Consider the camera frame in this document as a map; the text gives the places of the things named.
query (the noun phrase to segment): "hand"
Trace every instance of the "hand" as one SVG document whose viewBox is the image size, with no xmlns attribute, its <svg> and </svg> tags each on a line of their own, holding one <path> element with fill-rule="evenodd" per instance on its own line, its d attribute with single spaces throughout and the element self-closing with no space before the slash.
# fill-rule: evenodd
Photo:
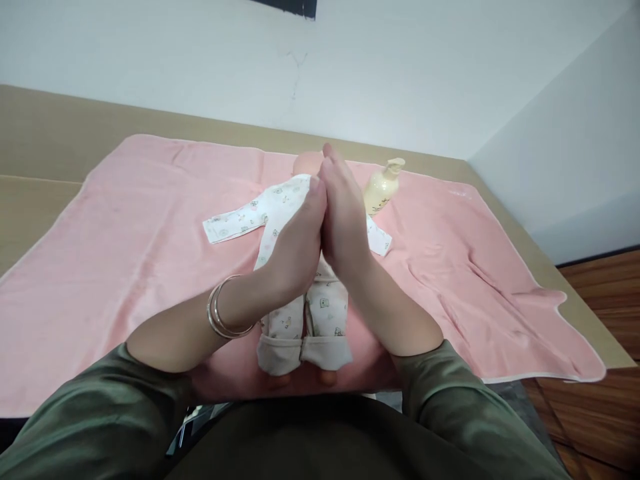
<svg viewBox="0 0 640 480">
<path fill-rule="evenodd" d="M 320 259 L 320 230 L 327 209 L 327 191 L 318 177 L 311 177 L 309 192 L 298 211 L 282 228 L 273 253 L 263 267 L 286 305 L 309 290 Z"/>
<path fill-rule="evenodd" d="M 318 176 L 327 190 L 322 250 L 343 283 L 362 274 L 373 257 L 369 251 L 365 204 L 360 187 L 342 156 L 326 143 Z"/>
</svg>

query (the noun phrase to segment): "baby doll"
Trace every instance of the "baby doll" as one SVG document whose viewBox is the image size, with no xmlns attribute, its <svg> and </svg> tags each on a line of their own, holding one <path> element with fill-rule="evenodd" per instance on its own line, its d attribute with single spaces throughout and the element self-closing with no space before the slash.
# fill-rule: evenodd
<svg viewBox="0 0 640 480">
<path fill-rule="evenodd" d="M 309 180 L 317 174 L 323 156 L 307 152 L 293 165 L 294 176 L 268 187 L 244 207 L 216 215 L 203 222 L 210 243 L 218 243 L 265 227 L 254 270 L 266 264 L 280 230 L 305 199 Z M 369 247 L 384 256 L 391 237 L 367 216 Z M 274 384 L 286 385 L 290 372 L 308 361 L 321 369 L 320 380 L 332 385 L 335 372 L 350 363 L 351 350 L 346 338 L 348 294 L 322 256 L 315 281 L 308 292 L 261 320 L 262 335 L 257 347 L 258 364 L 272 377 L 284 377 Z M 303 339 L 306 317 L 307 335 Z"/>
</svg>

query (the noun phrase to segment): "yellow bottle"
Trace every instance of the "yellow bottle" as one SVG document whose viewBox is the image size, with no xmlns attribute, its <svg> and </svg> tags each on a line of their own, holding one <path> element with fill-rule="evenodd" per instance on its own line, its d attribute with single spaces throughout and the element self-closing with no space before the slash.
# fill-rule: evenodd
<svg viewBox="0 0 640 480">
<path fill-rule="evenodd" d="M 363 195 L 365 210 L 370 216 L 374 216 L 382 210 L 398 190 L 398 174 L 404 165 L 405 161 L 400 158 L 388 160 L 384 170 L 371 174 Z"/>
</svg>

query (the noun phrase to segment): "green sleeve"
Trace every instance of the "green sleeve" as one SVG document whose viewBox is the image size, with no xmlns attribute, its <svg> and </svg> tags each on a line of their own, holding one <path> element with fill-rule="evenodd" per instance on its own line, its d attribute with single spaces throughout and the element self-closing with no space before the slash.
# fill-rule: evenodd
<svg viewBox="0 0 640 480">
<path fill-rule="evenodd" d="M 448 341 L 396 358 L 406 415 L 498 478 L 570 478 L 508 404 L 487 388 Z"/>
<path fill-rule="evenodd" d="M 0 456 L 0 478 L 148 475 L 182 420 L 191 381 L 141 364 L 123 343 L 36 410 Z"/>
</svg>

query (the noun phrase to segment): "wooden floor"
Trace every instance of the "wooden floor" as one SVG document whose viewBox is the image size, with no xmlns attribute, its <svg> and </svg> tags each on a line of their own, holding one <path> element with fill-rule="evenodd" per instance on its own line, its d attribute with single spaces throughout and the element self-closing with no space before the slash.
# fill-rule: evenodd
<svg viewBox="0 0 640 480">
<path fill-rule="evenodd" d="M 638 363 L 640 250 L 560 272 Z M 523 384 L 573 478 L 640 478 L 640 368 L 610 370 L 598 383 Z"/>
</svg>

